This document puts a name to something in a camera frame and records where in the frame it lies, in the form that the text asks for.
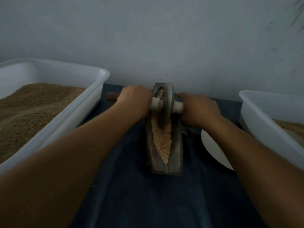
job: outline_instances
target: white container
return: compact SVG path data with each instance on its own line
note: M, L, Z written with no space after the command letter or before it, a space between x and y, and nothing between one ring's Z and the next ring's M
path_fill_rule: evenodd
M98 67L43 59L16 59L0 63L0 99L26 84L47 83L87 88L17 153L0 165L0 175L25 157L76 128L101 98L110 73Z
M243 90L240 124L265 146L304 170L304 149L272 119L304 124L304 97Z

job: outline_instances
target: person's left hand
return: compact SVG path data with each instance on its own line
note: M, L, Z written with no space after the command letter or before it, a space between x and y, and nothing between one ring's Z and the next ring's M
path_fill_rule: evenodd
M116 104L124 105L138 117L144 119L148 115L149 107L152 102L152 90L138 86L124 87L121 91Z

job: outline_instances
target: roller handle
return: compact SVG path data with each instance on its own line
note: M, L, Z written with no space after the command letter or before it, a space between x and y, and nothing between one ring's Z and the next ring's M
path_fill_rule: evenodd
M107 92L107 101L116 102L120 93ZM152 98L152 102L150 104L150 110L160 111L164 106L164 101L161 101L159 98ZM172 113L182 114L184 111L184 104L179 101L173 102Z

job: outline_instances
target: person's right arm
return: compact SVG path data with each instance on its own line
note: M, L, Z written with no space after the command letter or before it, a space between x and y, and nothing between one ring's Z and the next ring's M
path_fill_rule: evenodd
M179 93L182 120L205 130L220 146L253 205L269 227L304 227L304 172L220 114L215 101Z

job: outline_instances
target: forearm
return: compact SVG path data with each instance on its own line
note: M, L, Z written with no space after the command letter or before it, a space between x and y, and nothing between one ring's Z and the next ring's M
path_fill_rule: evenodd
M304 227L304 173L221 117L206 129L270 227Z
M2 227L67 226L109 150L137 120L115 104L4 174Z

